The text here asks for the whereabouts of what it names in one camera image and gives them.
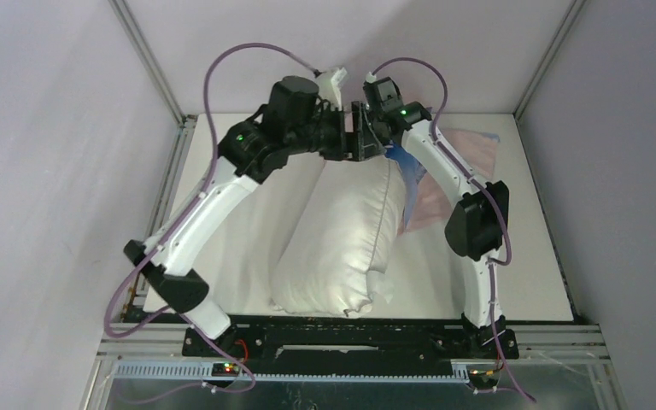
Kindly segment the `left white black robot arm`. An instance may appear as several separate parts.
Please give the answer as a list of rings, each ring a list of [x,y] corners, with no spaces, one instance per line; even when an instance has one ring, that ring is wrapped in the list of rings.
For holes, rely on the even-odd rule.
[[[315,79],[286,76],[275,83],[267,103],[214,140],[208,170],[177,213],[156,233],[123,249],[133,271],[202,333],[203,345],[215,355],[234,349],[236,333],[194,262],[230,213],[290,156],[345,159],[341,75],[338,70]]]

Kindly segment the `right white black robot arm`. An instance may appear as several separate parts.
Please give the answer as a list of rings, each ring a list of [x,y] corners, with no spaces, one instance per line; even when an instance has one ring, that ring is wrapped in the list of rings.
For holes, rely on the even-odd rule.
[[[442,135],[436,120],[419,102],[404,102],[395,81],[369,73],[362,86],[366,100],[354,102],[352,134],[357,160],[381,155],[397,146],[415,158],[437,182],[453,210],[444,228],[449,248],[462,261],[465,306],[462,335],[466,352],[484,357],[504,331],[495,270],[499,249],[509,244],[509,190],[486,182]]]

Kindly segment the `pink and blue pillowcase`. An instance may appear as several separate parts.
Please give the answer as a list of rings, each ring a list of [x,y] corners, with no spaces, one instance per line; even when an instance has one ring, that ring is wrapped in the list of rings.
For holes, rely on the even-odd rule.
[[[443,128],[441,133],[476,177],[483,180],[493,178],[500,143],[498,135],[449,128]],[[458,185],[466,187],[464,177],[455,166],[451,165],[447,173],[429,171],[397,145],[387,149],[386,157],[397,163],[406,188],[398,233],[417,231],[438,222],[446,222],[459,198]]]

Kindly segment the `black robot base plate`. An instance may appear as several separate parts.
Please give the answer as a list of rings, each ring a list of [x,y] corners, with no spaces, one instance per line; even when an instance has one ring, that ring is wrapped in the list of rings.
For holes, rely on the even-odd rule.
[[[515,333],[480,345],[461,319],[338,319],[232,316],[216,341],[184,333],[182,355],[244,359],[255,375],[287,377],[450,377],[462,360],[495,363],[519,357]]]

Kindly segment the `right aluminium frame post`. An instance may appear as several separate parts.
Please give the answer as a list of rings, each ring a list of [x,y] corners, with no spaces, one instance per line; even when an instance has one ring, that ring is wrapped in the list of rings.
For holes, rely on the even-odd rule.
[[[572,0],[570,2],[513,111],[514,119],[517,122],[523,120],[525,112],[533,96],[536,94],[536,90],[559,55],[564,42],[571,34],[572,28],[580,18],[587,3],[587,0]]]

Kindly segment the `aluminium frame post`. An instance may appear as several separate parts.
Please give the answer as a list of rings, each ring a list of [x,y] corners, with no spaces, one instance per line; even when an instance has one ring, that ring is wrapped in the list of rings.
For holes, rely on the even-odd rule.
[[[162,70],[130,4],[125,0],[108,0],[108,3],[122,26],[132,48],[135,50],[153,88],[156,90],[174,122],[178,125],[183,125],[187,120],[194,119],[194,115],[187,114],[180,107],[167,76]]]
[[[572,0],[570,2],[513,111],[514,119],[517,122],[523,120],[525,112],[533,96],[536,94],[536,90],[559,55],[564,42],[571,34],[572,28],[580,18],[587,3],[587,0]]]

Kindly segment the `left aluminium frame post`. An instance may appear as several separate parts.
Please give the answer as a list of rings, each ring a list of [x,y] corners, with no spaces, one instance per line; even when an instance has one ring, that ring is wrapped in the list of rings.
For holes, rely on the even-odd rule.
[[[108,0],[108,3],[122,26],[132,48],[135,50],[153,88],[156,90],[174,122],[178,125],[183,125],[187,120],[194,119],[194,115],[187,114],[180,107],[167,76],[162,70],[130,4],[125,0]]]

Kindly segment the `white pillow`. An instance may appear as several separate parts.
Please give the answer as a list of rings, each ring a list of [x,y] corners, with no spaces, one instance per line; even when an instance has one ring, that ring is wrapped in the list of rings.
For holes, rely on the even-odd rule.
[[[272,302],[290,314],[360,317],[391,302],[390,253],[406,185],[385,156],[325,165],[292,238],[270,274]]]

